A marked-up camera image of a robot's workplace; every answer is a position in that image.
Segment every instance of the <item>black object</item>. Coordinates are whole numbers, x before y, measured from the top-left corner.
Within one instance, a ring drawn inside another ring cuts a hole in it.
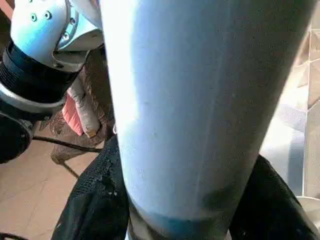
[[[0,240],[28,240],[24,237],[17,236],[11,233],[0,232]]]
[[[233,217],[233,240],[319,240],[288,185],[262,156],[252,174]]]
[[[47,142],[47,143],[52,143],[52,144],[58,144],[58,145],[62,145],[71,149],[77,149],[83,152],[90,152],[90,153],[100,153],[102,151],[102,149],[99,148],[93,148],[93,147],[85,147],[85,146],[79,146],[79,145],[75,145],[69,142],[65,142],[65,141],[60,141],[60,140],[56,140],[50,137],[45,137],[45,136],[34,136],[32,140],[36,140],[36,141],[42,141],[42,142]]]
[[[48,67],[24,54],[13,42],[3,53],[0,82],[13,93],[37,103],[56,103],[79,72]]]
[[[129,219],[115,136],[76,182],[52,240],[122,240]]]
[[[78,73],[48,67],[27,56],[10,42],[0,63],[0,84],[22,99],[15,96],[16,101],[21,103],[20,109],[0,97],[0,164],[23,153],[30,145],[36,121],[46,120],[53,114],[51,110],[28,112],[23,108],[25,101],[35,102],[35,108],[38,104],[60,103]],[[82,150],[99,152],[96,149]]]
[[[52,240],[123,240],[128,219],[118,143],[113,136],[79,177]],[[294,194],[262,156],[254,165],[230,233],[232,240],[320,240]]]
[[[17,158],[30,145],[35,122],[16,120],[0,112],[0,164]]]

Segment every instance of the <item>robotic arm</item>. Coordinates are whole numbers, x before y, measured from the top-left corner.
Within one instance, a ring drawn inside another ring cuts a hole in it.
[[[221,240],[242,228],[236,210],[250,210],[245,227],[256,220],[250,197],[240,201],[315,2],[101,1],[130,239]],[[0,68],[2,160],[28,147],[103,42],[75,6],[16,1]]]
[[[103,33],[66,0],[17,0],[12,42],[0,64],[0,163],[29,146],[37,121],[59,111],[64,95]]]

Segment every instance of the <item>silver metal part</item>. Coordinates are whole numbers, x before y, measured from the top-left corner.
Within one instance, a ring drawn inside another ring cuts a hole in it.
[[[101,46],[104,42],[102,31],[91,24],[76,9],[70,7],[70,20],[62,39],[58,43],[57,51],[76,52],[89,51]]]
[[[29,57],[64,72],[78,72],[103,43],[101,31],[66,0],[16,0],[11,38]]]
[[[51,12],[49,12],[49,11],[45,11],[45,13],[44,13],[44,17],[45,17],[45,19],[50,20],[50,19],[51,19],[51,17],[52,17]]]
[[[98,29],[102,30],[101,14],[97,5],[91,0],[69,0],[71,5]]]
[[[65,98],[55,103],[40,103],[27,100],[7,89],[1,82],[0,98],[17,109],[33,114],[54,114],[60,111],[65,104]]]
[[[315,2],[100,2],[132,239],[224,239]]]

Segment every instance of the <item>black cable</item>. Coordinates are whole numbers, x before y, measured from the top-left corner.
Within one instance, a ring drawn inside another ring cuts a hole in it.
[[[0,240],[13,239],[13,240],[28,240],[22,236],[17,236],[11,233],[0,232]]]
[[[60,140],[56,140],[56,139],[45,137],[45,136],[34,136],[33,140],[52,143],[52,144],[58,144],[71,149],[77,149],[83,152],[100,153],[102,151],[102,149],[100,148],[91,148],[91,147],[74,145],[65,141],[60,141]]]

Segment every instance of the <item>white pipe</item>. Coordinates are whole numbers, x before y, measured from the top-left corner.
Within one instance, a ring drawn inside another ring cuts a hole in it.
[[[224,238],[313,4],[101,1],[133,239]]]

